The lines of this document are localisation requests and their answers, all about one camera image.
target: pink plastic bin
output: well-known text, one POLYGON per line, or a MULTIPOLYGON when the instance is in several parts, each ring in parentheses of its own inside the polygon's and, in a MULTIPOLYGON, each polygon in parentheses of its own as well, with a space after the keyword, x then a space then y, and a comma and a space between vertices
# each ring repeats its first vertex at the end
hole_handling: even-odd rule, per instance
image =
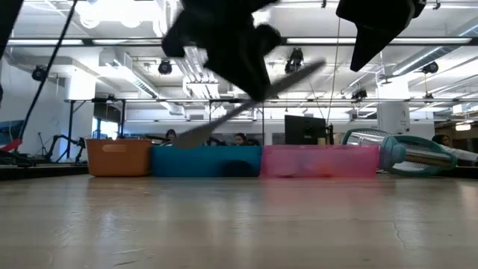
POLYGON ((375 178, 378 146, 265 146, 264 178, 375 178))

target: blue plastic bin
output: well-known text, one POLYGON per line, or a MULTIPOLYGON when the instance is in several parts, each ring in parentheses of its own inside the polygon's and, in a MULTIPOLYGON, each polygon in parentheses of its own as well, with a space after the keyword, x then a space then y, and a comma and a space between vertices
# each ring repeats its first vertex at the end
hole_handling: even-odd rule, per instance
POLYGON ((154 146, 151 167, 157 177, 259 176, 261 156, 260 146, 154 146))

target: wooden table surface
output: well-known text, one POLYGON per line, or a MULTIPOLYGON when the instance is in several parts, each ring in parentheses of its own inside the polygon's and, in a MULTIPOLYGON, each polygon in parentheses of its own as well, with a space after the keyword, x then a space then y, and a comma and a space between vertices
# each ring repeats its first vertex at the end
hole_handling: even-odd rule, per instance
POLYGON ((1 269, 477 266, 477 182, 0 182, 1 269))

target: plastic bin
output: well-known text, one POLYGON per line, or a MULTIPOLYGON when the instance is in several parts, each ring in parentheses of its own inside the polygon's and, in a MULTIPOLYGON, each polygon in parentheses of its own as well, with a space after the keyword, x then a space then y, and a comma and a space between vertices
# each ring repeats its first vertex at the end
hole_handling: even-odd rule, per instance
POLYGON ((88 169, 93 176, 147 176, 150 140, 87 139, 88 169))
POLYGON ((375 178, 378 146, 265 146, 265 178, 375 178))
POLYGON ((157 177, 258 177, 261 171, 259 146, 154 146, 151 153, 157 177))

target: orange plastic bin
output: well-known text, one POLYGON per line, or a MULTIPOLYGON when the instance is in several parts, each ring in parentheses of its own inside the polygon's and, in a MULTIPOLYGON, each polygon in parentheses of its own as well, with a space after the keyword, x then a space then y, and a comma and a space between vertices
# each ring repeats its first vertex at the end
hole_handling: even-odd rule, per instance
POLYGON ((88 169, 93 176, 147 176, 150 140, 87 139, 88 169))

